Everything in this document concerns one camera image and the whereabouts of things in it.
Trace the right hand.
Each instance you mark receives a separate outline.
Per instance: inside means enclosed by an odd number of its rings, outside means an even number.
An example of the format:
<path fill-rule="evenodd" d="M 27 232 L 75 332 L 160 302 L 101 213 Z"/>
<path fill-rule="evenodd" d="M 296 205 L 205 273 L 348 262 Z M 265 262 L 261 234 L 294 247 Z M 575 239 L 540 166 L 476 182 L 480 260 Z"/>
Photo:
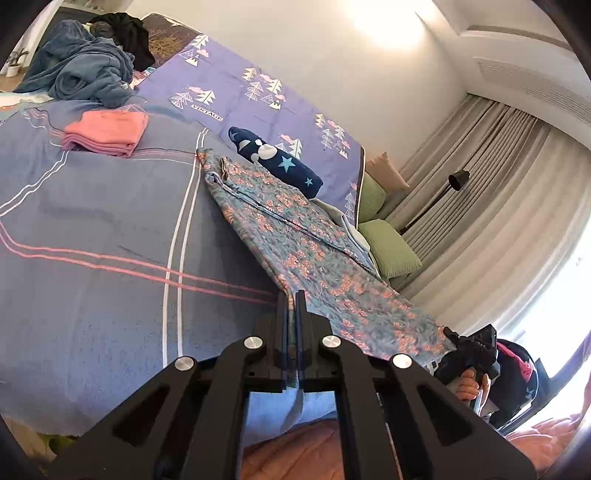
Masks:
<path fill-rule="evenodd" d="M 473 401 L 480 398 L 481 405 L 484 405 L 488 399 L 490 388 L 491 380 L 487 374 L 484 374 L 481 380 L 477 380 L 476 371 L 468 369 L 459 377 L 453 391 L 461 401 Z"/>

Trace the pink sleeve right forearm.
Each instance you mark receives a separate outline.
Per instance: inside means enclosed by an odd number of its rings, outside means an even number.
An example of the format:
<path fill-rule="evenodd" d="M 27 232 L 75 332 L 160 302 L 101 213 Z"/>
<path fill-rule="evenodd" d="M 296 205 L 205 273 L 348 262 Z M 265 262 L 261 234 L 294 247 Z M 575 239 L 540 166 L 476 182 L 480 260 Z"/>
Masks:
<path fill-rule="evenodd" d="M 581 413 L 545 420 L 527 430 L 512 432 L 506 439 L 532 462 L 537 474 L 541 475 L 568 447 L 581 420 Z"/>

